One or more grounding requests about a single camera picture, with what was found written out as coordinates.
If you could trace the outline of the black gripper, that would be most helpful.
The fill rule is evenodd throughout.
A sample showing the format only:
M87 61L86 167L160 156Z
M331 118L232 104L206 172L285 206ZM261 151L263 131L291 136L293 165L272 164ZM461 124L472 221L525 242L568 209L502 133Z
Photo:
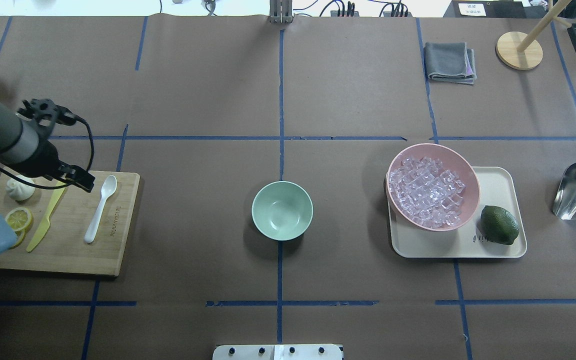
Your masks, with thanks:
M23 107L19 108L17 113L27 119L25 124L34 130L35 135L38 136L38 143L31 146L33 151L30 157L16 164L16 171L28 178L57 179L65 185L76 186L90 193L94 187L95 178L89 170L95 151L92 131L87 121L48 98L23 100L22 104ZM77 122L86 127L90 142L90 158L86 169L61 161L57 148L49 141L55 125L73 126Z

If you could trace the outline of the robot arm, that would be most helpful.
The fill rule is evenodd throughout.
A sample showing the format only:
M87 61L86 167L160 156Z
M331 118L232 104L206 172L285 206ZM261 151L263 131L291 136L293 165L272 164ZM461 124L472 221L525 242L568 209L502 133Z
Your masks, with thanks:
M88 168L62 162L49 138L55 125L72 126L85 119L50 99L23 101L13 112L0 103L0 171L9 167L28 177L58 180L62 186L75 186L87 193L94 187ZM11 248L18 237L0 215L0 254Z

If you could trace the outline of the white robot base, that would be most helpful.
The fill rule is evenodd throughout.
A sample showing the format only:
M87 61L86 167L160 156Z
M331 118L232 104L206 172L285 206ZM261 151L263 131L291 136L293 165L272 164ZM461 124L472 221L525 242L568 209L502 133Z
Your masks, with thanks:
M343 347L332 343L222 344L213 360L343 360Z

